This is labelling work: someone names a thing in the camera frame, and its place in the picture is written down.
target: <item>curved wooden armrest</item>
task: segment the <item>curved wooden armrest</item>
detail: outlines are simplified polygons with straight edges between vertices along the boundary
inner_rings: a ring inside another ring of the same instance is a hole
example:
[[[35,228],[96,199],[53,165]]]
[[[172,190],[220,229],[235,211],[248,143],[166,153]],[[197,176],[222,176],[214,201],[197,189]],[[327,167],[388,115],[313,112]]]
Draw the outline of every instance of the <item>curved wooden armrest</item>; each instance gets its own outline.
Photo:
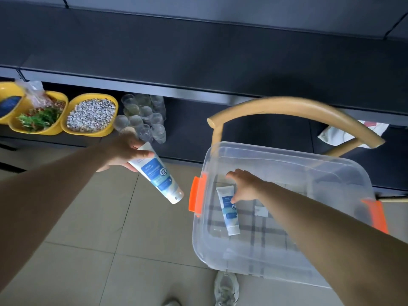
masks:
[[[208,124],[214,129],[211,145],[221,141],[224,123],[238,117],[256,114],[282,114],[308,118],[353,135],[356,139],[352,142],[344,142],[326,153],[334,157],[339,157],[361,144],[376,148],[385,143],[377,133],[327,104],[300,97],[266,97],[229,107],[208,118]]]

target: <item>cream tube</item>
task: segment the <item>cream tube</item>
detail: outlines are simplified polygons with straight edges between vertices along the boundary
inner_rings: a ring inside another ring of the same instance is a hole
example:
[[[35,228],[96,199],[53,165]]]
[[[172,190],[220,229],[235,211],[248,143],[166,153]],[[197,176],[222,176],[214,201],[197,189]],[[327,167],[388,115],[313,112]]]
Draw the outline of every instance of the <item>cream tube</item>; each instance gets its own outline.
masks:
[[[228,235],[241,234],[239,230],[237,206],[231,203],[231,199],[234,196],[234,186],[217,187],[217,193],[220,198],[222,214]]]
[[[143,176],[147,178],[161,193],[164,195],[171,204],[179,202],[184,192],[177,185],[176,181],[169,174],[168,170],[160,160],[154,149],[149,142],[145,143],[139,150],[153,151],[154,158],[147,159],[133,159],[129,163],[139,171]]]

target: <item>seeds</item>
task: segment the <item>seeds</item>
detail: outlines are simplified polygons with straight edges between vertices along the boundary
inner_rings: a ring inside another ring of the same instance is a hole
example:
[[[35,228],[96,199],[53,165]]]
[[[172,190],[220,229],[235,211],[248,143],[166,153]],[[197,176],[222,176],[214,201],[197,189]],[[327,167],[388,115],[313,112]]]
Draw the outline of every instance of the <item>seeds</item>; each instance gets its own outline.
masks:
[[[67,127],[93,133],[108,126],[115,115],[115,104],[108,99],[90,99],[77,104],[67,117]]]

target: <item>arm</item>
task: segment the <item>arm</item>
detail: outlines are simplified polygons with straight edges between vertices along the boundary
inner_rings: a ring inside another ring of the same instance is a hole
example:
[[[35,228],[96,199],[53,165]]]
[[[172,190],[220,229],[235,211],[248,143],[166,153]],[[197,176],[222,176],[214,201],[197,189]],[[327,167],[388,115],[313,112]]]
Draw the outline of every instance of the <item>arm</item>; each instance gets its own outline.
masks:
[[[97,170],[127,166],[143,143],[133,135],[79,150],[0,182],[0,291],[44,241],[66,208]]]
[[[408,244],[247,171],[232,202],[258,199],[346,305],[407,305]]]

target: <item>shoe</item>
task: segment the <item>shoe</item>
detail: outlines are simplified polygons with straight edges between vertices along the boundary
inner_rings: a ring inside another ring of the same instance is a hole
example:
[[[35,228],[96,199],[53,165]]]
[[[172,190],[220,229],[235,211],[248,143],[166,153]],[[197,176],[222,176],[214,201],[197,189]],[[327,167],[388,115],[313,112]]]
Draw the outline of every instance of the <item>shoe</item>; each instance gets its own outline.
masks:
[[[163,306],[181,306],[181,304],[176,299],[168,300]]]
[[[236,306],[239,284],[234,273],[218,271],[214,281],[215,306]]]

